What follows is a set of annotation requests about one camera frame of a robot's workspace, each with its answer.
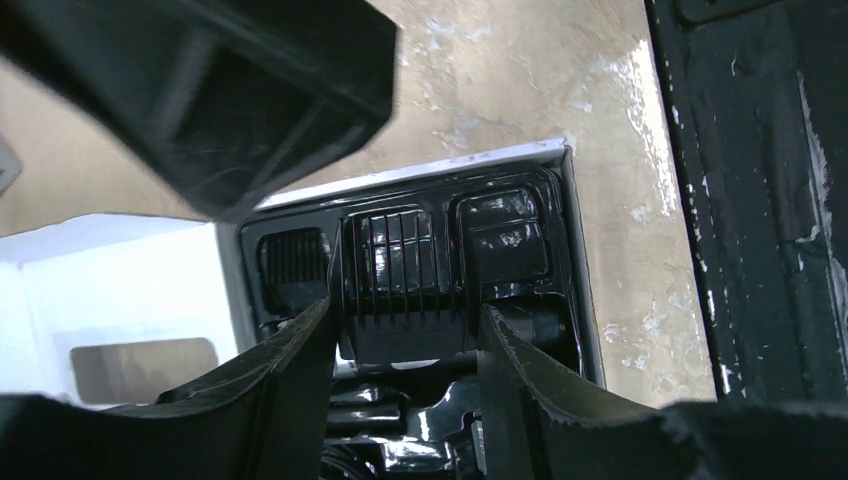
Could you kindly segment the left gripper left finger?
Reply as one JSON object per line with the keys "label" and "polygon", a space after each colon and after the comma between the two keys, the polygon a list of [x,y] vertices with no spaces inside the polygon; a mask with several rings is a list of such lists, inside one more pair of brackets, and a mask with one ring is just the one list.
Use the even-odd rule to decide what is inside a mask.
{"label": "left gripper left finger", "polygon": [[315,479],[334,324],[320,300],[276,334],[148,405],[1,399],[5,479]]}

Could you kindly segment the white hair clipper kit box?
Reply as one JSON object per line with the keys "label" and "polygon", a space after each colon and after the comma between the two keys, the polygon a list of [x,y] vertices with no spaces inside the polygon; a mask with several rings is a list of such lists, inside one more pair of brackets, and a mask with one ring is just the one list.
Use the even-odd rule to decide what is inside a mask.
{"label": "white hair clipper kit box", "polygon": [[90,214],[1,241],[1,389],[92,406],[77,347],[121,351],[200,339],[171,363],[134,360],[102,386],[144,403],[249,349],[233,226]]}

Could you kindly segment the medium black comb guard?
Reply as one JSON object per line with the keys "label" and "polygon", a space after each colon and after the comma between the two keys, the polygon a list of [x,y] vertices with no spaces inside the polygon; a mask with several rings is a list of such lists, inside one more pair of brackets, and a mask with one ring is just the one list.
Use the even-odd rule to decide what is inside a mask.
{"label": "medium black comb guard", "polygon": [[260,286],[270,310],[295,310],[327,295],[328,253],[320,229],[272,233],[258,247]]}

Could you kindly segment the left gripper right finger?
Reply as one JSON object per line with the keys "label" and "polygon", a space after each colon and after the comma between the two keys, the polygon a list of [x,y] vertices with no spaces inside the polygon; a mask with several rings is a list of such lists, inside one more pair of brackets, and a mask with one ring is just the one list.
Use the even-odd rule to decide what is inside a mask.
{"label": "left gripper right finger", "polygon": [[843,403],[681,401],[660,409],[584,379],[481,309],[491,479],[843,479]]}

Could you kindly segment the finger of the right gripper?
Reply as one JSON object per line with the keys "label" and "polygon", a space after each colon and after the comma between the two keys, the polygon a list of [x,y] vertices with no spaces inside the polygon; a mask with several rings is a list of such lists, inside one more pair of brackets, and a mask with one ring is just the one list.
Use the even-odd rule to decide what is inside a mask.
{"label": "finger of the right gripper", "polygon": [[226,222],[389,122],[399,33],[366,1],[1,5],[6,59]]}

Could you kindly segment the large black comb guard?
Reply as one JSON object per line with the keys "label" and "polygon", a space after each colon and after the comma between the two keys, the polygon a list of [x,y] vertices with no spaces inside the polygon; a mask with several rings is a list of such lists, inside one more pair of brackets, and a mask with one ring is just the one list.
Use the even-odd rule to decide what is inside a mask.
{"label": "large black comb guard", "polygon": [[328,287],[345,360],[442,360],[477,346],[475,308],[454,243],[423,209],[340,218]]}

